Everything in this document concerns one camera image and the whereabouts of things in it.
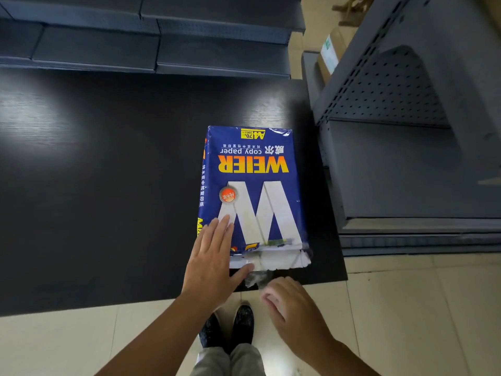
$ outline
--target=gray pants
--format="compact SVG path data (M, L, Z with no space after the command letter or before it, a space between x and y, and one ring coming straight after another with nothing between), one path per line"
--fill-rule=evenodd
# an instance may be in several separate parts
M242 343L227 354L221 347L204 348L191 376L266 376L258 349Z

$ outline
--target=orange round sticker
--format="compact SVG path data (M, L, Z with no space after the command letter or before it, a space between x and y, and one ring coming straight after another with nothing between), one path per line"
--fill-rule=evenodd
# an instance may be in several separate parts
M226 186L219 192L219 199L221 202L231 203L236 198L236 190L231 186Z

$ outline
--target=hand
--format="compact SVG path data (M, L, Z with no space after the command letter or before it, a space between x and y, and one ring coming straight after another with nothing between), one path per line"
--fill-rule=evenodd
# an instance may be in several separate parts
M214 218L198 234L184 274L181 295L190 295L197 308L210 314L226 302L237 286L254 269L247 264L229 277L229 251L233 223L229 215L218 221Z
M336 341L308 292L290 277L272 280L261 293L280 337L301 360L316 368Z

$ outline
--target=dark wood-grain surface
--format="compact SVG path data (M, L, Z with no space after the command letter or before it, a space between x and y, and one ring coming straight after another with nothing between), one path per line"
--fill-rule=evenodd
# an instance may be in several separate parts
M208 125L294 129L314 255L280 274L345 280L302 81L0 69L0 315L176 297Z

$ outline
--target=right hand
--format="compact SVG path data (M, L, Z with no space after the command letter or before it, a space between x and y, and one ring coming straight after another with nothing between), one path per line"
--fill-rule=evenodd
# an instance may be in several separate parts
M272 280L261 293L282 340L301 360L313 364L336 340L308 292L290 277Z

